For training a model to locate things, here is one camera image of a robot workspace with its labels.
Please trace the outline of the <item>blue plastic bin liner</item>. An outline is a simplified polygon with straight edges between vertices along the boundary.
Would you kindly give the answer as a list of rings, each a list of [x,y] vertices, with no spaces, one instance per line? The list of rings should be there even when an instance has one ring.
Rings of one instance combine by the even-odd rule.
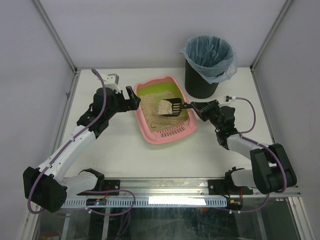
[[[187,40],[179,53],[209,84],[230,80],[238,70],[236,50],[220,37],[212,35],[192,37]]]

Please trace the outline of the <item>aluminium mounting rail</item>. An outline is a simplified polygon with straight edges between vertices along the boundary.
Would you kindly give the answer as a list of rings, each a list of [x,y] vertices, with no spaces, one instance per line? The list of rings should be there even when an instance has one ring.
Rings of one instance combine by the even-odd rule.
[[[211,197],[214,193],[214,181],[222,181],[223,177],[106,177],[106,182],[118,181],[114,189],[128,190],[138,198],[150,196]]]

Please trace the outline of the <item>right aluminium frame post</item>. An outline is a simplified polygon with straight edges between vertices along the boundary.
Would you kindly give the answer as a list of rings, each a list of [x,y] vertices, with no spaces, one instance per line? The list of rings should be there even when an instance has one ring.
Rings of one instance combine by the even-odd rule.
[[[276,31],[278,30],[280,24],[282,23],[283,19],[287,15],[287,12],[289,11],[293,3],[294,3],[294,0],[286,0],[282,5],[262,45],[260,46],[252,64],[250,65],[251,70],[253,70],[258,65],[260,58],[262,57],[263,53],[267,49],[269,43],[271,42],[273,36],[275,35]]]

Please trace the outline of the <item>pink green litter box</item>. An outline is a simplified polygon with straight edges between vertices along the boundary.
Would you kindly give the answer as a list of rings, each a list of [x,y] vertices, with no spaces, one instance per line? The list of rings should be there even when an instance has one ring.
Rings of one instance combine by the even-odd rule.
[[[188,100],[178,81],[171,75],[153,78],[138,83],[134,92],[141,99],[135,117],[144,139],[159,145],[180,140],[192,134],[198,125],[192,109],[183,109],[178,116],[173,114],[168,99]]]

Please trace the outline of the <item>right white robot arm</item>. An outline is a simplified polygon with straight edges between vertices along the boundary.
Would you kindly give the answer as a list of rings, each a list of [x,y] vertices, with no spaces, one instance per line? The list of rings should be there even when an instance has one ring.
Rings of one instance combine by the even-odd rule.
[[[217,100],[191,102],[198,117],[215,127],[218,144],[250,160],[251,168],[233,167],[225,173],[231,186],[258,189],[262,194],[283,193],[297,184],[297,176],[285,148],[274,143],[265,145],[245,137],[235,127],[235,108],[220,106]]]

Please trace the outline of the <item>aluminium frame post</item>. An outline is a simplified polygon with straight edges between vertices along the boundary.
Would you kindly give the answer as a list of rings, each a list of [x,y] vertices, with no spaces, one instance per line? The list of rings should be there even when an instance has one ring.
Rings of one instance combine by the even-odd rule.
[[[36,12],[40,16],[44,26],[48,30],[48,33],[50,34],[52,40],[54,41],[55,45],[57,46],[59,52],[61,53],[62,57],[66,61],[68,67],[71,69],[71,71],[75,74],[77,72],[77,67],[74,64],[70,54],[68,53],[65,45],[63,44],[56,28],[54,27],[52,21],[50,20],[50,17],[45,10],[43,4],[40,0],[31,0],[31,3],[33,7],[35,8]]]
[[[294,0],[286,0],[282,5],[262,45],[260,46],[252,64],[250,65],[251,70],[253,70],[258,65],[260,58],[262,57],[263,53],[267,49],[269,43],[271,42],[273,36],[275,35],[276,31],[278,30],[280,24],[282,23],[283,19],[287,15],[287,12],[289,11],[293,3],[294,3]]]

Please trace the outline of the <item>beige cat litter pellets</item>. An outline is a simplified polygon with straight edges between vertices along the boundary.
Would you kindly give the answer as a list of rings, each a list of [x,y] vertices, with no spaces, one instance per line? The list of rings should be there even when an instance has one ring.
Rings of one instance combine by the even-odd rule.
[[[158,115],[159,102],[164,99],[176,98],[177,96],[170,92],[146,94],[140,97],[140,107],[151,132],[168,129],[185,122],[189,115],[187,112],[182,112],[177,117],[166,117]]]

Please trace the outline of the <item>left aluminium frame post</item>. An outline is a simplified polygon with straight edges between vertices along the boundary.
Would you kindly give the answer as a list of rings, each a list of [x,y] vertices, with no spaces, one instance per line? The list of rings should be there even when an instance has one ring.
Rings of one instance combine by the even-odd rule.
[[[59,52],[61,53],[62,57],[66,61],[68,67],[71,69],[71,71],[75,74],[77,72],[77,67],[74,64],[70,54],[68,53],[65,45],[63,44],[56,28],[54,27],[52,21],[50,20],[50,17],[45,10],[43,4],[40,0],[31,0],[31,3],[33,7],[35,8],[36,12],[40,16],[44,26],[48,30],[48,33],[50,34],[52,40],[54,41],[55,45],[57,46]]]

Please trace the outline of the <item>black trash bin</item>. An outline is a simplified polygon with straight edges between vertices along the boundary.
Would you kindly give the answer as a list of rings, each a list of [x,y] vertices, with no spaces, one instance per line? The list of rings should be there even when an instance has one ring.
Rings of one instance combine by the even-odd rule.
[[[196,99],[207,99],[214,94],[218,83],[208,83],[186,60],[184,86],[190,96]]]

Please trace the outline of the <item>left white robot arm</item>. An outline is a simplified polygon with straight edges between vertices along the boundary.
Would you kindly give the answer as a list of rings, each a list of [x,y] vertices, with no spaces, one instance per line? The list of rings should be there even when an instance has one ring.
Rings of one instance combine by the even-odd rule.
[[[23,172],[24,194],[30,213],[36,214],[31,204],[37,204],[51,213],[58,211],[67,197],[78,194],[101,194],[107,190],[104,174],[88,168],[78,175],[65,177],[78,156],[109,126],[117,113],[135,111],[140,98],[131,86],[126,87],[129,98],[122,91],[109,87],[96,90],[93,102],[76,122],[67,140],[38,167],[28,167]]]

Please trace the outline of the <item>black litter scoop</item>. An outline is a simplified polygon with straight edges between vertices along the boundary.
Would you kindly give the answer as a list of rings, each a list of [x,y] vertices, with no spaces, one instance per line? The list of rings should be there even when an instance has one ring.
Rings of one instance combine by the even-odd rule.
[[[169,102],[171,102],[172,105],[172,114],[171,115],[159,115],[159,116],[164,116],[164,117],[178,117],[182,110],[184,109],[191,109],[192,105],[189,103],[185,103],[182,101],[181,98],[168,98],[168,99],[164,99],[167,100]]]

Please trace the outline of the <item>large scooped litter clump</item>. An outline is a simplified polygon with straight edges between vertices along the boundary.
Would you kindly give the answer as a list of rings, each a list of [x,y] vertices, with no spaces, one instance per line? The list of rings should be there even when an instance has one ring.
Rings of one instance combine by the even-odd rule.
[[[160,100],[158,103],[158,115],[171,115],[172,104],[168,100]]]

